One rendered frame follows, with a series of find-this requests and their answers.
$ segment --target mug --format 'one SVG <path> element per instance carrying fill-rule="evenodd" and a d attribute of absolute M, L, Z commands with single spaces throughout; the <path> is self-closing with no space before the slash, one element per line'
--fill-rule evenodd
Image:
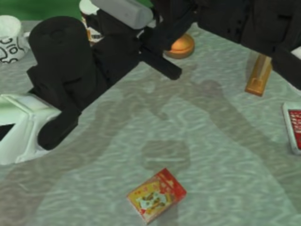
<path fill-rule="evenodd" d="M 21 21 L 8 15 L 0 16 L 0 64 L 10 64 L 22 59 L 30 45 L 30 32 L 24 32 Z"/>
<path fill-rule="evenodd" d="M 79 3 L 81 20 L 87 30 L 88 39 L 91 44 L 99 42 L 102 39 L 102 35 L 92 27 L 87 27 L 85 17 L 89 15 L 97 15 L 98 9 L 98 7 L 92 4 L 91 0 L 81 0 Z"/>

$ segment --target red box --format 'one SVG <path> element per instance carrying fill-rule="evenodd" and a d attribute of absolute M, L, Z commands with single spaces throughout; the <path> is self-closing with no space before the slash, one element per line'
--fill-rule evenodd
<path fill-rule="evenodd" d="M 186 195 L 185 189 L 164 168 L 142 185 L 131 191 L 127 199 L 139 212 L 146 224 L 177 204 Z"/>

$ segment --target wooden block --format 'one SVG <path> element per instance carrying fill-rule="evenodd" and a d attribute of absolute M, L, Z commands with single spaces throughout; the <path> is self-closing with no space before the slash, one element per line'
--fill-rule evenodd
<path fill-rule="evenodd" d="M 262 97 L 271 71 L 271 58 L 260 54 L 246 85 L 245 92 Z"/>

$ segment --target green background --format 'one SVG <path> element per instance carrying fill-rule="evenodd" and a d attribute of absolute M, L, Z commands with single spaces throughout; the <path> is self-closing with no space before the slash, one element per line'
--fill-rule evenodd
<path fill-rule="evenodd" d="M 151 6 L 148 0 L 137 0 Z M 12 15 L 20 20 L 44 20 L 52 16 L 80 17 L 80 0 L 0 0 L 0 15 Z"/>

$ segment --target gray surface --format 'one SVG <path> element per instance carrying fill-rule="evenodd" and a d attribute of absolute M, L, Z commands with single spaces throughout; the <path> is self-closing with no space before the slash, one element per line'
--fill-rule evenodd
<path fill-rule="evenodd" d="M 140 64 L 58 150 L 0 168 L 1 226 L 142 225 L 126 194 L 163 167 L 188 194 L 154 226 L 300 225 L 301 161 L 289 152 L 280 110 L 299 97 L 275 73 L 264 97 L 245 93 L 254 53 L 196 28 L 190 34 L 196 52 L 176 61 L 180 80 Z M 27 91 L 34 64 L 29 53 L 2 66 L 0 92 Z"/>

